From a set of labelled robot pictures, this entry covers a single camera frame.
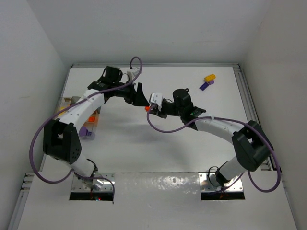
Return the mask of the purple lego plate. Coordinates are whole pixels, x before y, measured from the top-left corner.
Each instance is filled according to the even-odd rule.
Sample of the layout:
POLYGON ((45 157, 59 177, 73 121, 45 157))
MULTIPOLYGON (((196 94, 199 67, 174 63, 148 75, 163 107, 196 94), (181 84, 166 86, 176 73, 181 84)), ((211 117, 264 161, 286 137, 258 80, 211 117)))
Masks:
POLYGON ((214 80, 211 81, 205 81, 202 86, 199 87, 200 90, 204 91, 207 89, 210 85, 214 84, 214 80))

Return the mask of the small orange lego brick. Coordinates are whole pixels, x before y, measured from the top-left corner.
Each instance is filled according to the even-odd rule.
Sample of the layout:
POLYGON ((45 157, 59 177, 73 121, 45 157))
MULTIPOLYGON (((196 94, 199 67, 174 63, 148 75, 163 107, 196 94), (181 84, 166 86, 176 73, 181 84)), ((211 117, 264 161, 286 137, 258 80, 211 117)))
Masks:
POLYGON ((89 117, 89 118, 88 118, 88 121, 89 121, 89 122, 94 122, 94 121, 95 121, 95 116, 89 117))

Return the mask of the yellow lego brick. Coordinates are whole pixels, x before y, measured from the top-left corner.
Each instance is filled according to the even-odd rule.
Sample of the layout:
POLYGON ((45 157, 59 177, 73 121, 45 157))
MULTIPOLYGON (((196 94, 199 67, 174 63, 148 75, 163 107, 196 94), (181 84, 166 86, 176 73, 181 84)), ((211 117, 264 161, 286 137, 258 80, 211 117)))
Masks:
POLYGON ((204 80, 205 80, 206 82, 210 82, 210 81, 213 81, 215 78, 216 78, 216 75, 215 75, 215 74, 210 74, 210 75, 206 76, 206 77, 204 78, 204 80))

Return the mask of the purple arch lego brick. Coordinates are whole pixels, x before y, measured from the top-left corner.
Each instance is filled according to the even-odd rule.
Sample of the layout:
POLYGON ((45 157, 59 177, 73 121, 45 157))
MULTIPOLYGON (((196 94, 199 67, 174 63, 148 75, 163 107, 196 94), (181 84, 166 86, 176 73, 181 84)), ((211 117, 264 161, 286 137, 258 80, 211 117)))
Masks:
POLYGON ((79 137, 90 137, 92 132, 87 129, 87 127, 82 126, 79 130, 79 137))

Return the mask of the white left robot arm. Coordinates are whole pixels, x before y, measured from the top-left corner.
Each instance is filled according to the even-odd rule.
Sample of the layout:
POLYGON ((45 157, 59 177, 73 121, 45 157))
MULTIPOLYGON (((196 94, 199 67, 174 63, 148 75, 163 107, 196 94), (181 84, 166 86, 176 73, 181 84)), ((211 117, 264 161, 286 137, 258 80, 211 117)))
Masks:
POLYGON ((111 97, 120 97, 134 106, 149 106, 142 84, 134 85, 132 80, 139 68, 130 69, 127 86, 121 82, 120 68, 105 67, 103 75, 93 81, 84 95, 67 111, 52 119, 44 127, 43 151, 46 155, 64 162, 82 177, 91 177, 96 171, 94 163, 83 154, 79 132, 88 118, 111 97))

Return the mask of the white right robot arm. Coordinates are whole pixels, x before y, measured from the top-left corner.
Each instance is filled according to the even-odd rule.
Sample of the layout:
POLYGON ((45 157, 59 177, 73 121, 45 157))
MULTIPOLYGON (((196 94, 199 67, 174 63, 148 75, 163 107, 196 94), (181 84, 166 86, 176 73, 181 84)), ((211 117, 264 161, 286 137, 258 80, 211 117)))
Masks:
POLYGON ((235 156, 218 167, 214 175, 208 176, 212 186, 223 187, 244 172, 256 171, 273 152, 271 143, 256 121, 244 123, 213 116, 193 104, 188 89, 175 90, 171 102, 161 93, 152 93, 149 103, 148 115, 180 117, 185 127, 210 133, 233 145, 235 156))

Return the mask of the clear transparent container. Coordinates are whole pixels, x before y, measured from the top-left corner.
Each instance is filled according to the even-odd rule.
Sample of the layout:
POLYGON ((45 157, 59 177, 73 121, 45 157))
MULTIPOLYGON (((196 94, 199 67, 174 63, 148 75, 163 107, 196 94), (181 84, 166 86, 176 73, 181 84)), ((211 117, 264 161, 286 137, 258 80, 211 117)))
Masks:
POLYGON ((81 139, 94 140, 95 132, 90 130, 90 129, 88 129, 86 126, 82 126, 81 129, 79 130, 79 137, 81 139))

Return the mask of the clear container far left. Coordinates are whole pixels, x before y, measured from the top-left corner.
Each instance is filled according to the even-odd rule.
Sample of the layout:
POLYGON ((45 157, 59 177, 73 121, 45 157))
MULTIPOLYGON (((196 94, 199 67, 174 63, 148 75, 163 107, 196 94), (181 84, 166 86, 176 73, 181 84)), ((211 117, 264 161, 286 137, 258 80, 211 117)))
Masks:
POLYGON ((78 97, 78 96, 60 97, 58 102, 57 102, 55 113, 75 104, 79 99, 80 99, 80 97, 78 97))

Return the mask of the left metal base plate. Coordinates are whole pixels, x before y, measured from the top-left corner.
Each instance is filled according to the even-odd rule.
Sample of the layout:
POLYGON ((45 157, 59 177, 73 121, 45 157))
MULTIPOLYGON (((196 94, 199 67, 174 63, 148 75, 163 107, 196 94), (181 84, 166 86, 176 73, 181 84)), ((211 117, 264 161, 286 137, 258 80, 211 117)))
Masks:
POLYGON ((113 172, 98 172, 98 177, 104 177, 105 179, 82 179, 77 175, 73 176, 72 184, 71 184, 71 192, 81 193, 81 192, 90 192, 91 189, 96 193, 107 193, 113 192, 113 186, 115 185, 115 173, 113 172))

